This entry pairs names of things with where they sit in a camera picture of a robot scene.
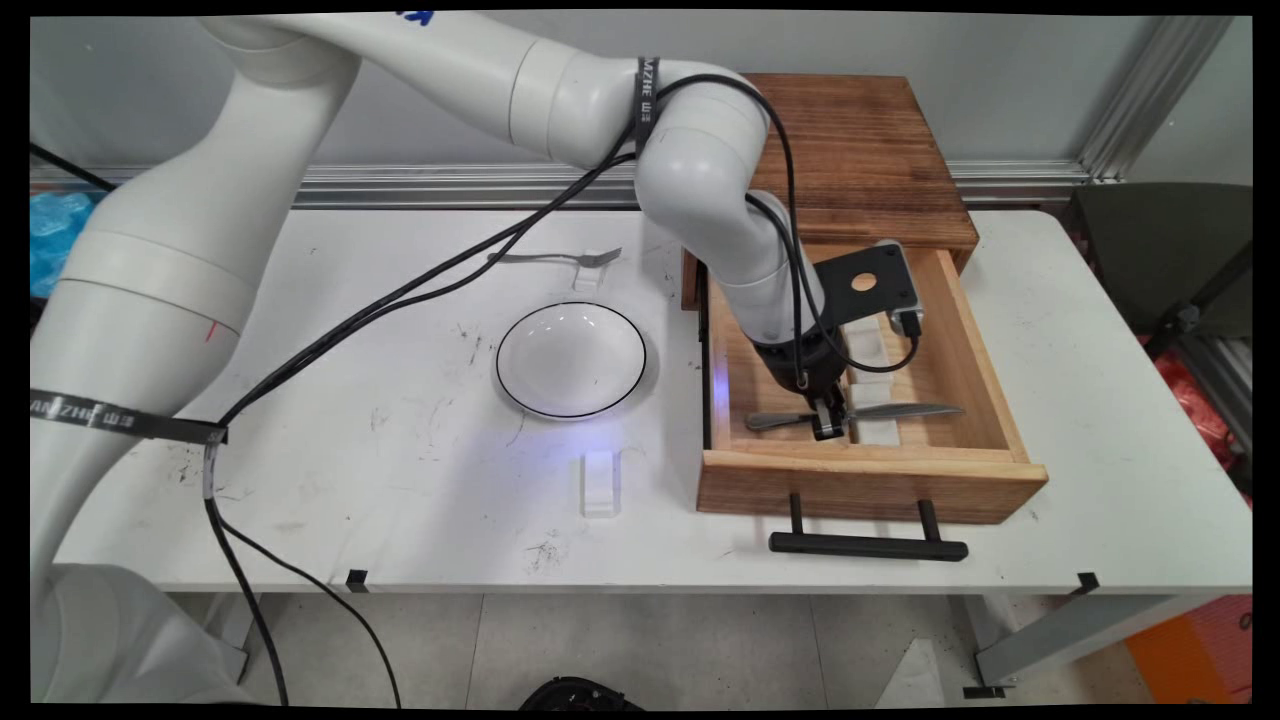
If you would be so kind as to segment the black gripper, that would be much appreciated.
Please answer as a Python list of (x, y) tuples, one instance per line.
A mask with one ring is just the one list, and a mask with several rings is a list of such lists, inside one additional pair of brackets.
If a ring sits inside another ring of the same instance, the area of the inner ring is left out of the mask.
[(812, 432), (818, 442), (845, 438), (849, 433), (847, 400), (841, 393), (841, 383), (849, 365), (849, 347), (840, 333), (833, 333), (827, 342), (822, 333), (805, 333), (800, 345), (765, 345), (753, 342), (756, 356), (763, 361), (773, 379), (786, 391), (805, 398), (812, 410), (820, 416), (812, 416)]

